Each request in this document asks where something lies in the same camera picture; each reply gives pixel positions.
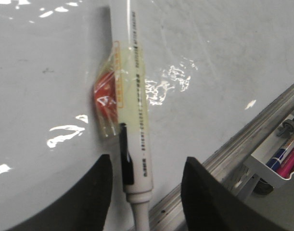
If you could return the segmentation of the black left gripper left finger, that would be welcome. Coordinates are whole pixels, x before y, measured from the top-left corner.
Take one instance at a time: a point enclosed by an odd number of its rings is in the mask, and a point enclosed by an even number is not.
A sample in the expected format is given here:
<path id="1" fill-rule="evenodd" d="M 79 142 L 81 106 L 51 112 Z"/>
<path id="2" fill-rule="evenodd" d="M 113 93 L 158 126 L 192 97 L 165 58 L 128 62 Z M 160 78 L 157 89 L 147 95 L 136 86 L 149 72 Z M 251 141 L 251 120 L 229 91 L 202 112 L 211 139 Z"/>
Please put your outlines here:
<path id="1" fill-rule="evenodd" d="M 102 231 L 113 188 L 110 156 L 103 154 L 64 195 L 12 231 Z"/>

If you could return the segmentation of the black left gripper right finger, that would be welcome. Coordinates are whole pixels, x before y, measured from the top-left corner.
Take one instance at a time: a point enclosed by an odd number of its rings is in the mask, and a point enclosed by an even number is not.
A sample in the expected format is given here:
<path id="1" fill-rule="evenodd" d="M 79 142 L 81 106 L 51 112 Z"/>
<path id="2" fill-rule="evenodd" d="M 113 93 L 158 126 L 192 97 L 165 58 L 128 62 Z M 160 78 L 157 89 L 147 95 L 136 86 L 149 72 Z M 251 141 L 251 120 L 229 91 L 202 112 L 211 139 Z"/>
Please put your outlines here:
<path id="1" fill-rule="evenodd" d="M 233 196 L 198 162 L 188 157 L 181 201 L 190 231 L 275 231 L 276 224 Z"/>

